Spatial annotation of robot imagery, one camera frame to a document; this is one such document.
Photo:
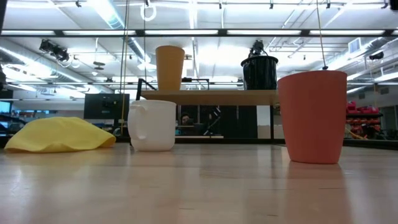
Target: wooden shelf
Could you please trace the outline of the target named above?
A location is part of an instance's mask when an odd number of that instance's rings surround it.
[[[212,139],[223,139],[224,136],[175,136],[175,138],[179,138],[179,139],[208,139],[208,138],[212,138]]]
[[[178,105],[254,106],[278,103],[277,90],[145,90],[147,100],[164,100]]]
[[[346,114],[347,118],[380,118],[383,114]]]

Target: tan cup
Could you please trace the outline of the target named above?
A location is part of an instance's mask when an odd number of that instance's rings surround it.
[[[185,51],[174,46],[156,48],[159,90],[180,90]]]

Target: black bucket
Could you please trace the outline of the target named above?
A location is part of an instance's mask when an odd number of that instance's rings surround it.
[[[245,90],[276,90],[276,64],[271,56],[250,57],[241,63]]]

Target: ceiling light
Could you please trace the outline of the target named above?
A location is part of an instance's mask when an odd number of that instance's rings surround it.
[[[27,58],[23,55],[17,54],[13,51],[10,51],[8,49],[5,49],[4,47],[0,47],[0,50],[2,50],[3,52],[18,58],[19,60],[23,61],[25,63],[25,65],[13,65],[13,67],[17,67],[19,69],[25,70],[29,73],[33,73],[33,74],[41,74],[44,76],[50,76],[52,74],[52,69],[48,68],[47,66],[36,62],[35,60],[32,60],[30,58]]]
[[[22,83],[25,85],[48,85],[47,82],[11,82],[10,84],[19,85]]]
[[[378,83],[378,85],[398,85],[397,82],[384,82],[384,83]]]
[[[8,68],[8,67],[3,67],[3,72],[6,74],[6,77],[8,79],[12,80],[18,80],[18,81],[26,81],[26,82],[39,82],[39,80],[36,77],[24,74],[22,72],[17,72],[14,69]]]
[[[52,30],[3,30],[1,35],[55,35]]]
[[[87,0],[87,2],[95,9],[95,11],[105,21],[115,19],[117,12],[109,0]]]
[[[374,83],[347,83],[347,85],[374,85]]]
[[[387,75],[382,75],[382,76],[380,76],[378,78],[375,78],[374,81],[375,82],[382,82],[382,81],[390,80],[390,79],[393,79],[393,78],[398,78],[398,72],[390,73],[390,74],[387,74]]]
[[[322,30],[322,35],[381,35],[384,30]],[[310,35],[320,35],[319,30],[311,30]]]
[[[228,30],[228,35],[300,35],[301,30]]]
[[[80,79],[75,78],[75,77],[73,77],[73,76],[71,76],[71,75],[68,75],[68,74],[66,74],[65,72],[61,72],[60,70],[57,70],[57,73],[63,75],[64,77],[69,78],[70,80],[73,80],[73,81],[75,81],[75,82],[78,82],[79,84],[82,84],[82,83],[80,83],[80,82],[81,82]]]
[[[347,93],[354,93],[356,91],[363,90],[364,88],[365,88],[365,86],[353,88],[352,90],[348,90]]]
[[[138,69],[141,71],[146,70],[156,70],[156,65],[150,64],[150,63],[141,63],[138,66]]]
[[[46,99],[20,99],[22,101],[45,101]]]
[[[212,35],[218,30],[145,30],[147,35]]]
[[[65,35],[126,35],[125,30],[65,30]],[[136,31],[128,30],[128,35],[135,35]]]
[[[24,84],[19,84],[19,85],[8,84],[8,86],[11,86],[11,87],[14,87],[14,88],[20,88],[22,90],[27,90],[27,91],[36,91],[35,88],[33,88],[31,86],[24,85]]]
[[[350,81],[350,80],[354,80],[355,78],[358,78],[358,77],[360,77],[362,74],[354,74],[354,75],[349,75],[349,76],[347,76],[347,81]]]
[[[72,96],[74,98],[84,98],[85,97],[84,93],[80,93],[79,91],[70,90],[70,89],[67,89],[67,88],[59,88],[57,90],[57,92],[60,93],[61,95]]]

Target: hanging ring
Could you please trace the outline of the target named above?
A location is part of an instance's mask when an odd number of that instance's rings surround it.
[[[145,17],[145,9],[149,9],[149,8],[152,8],[152,10],[153,10],[152,15],[150,17]],[[155,6],[152,6],[152,5],[147,6],[147,7],[145,7],[145,5],[141,6],[141,18],[144,21],[149,22],[149,21],[155,19],[155,17],[156,17],[156,7]]]

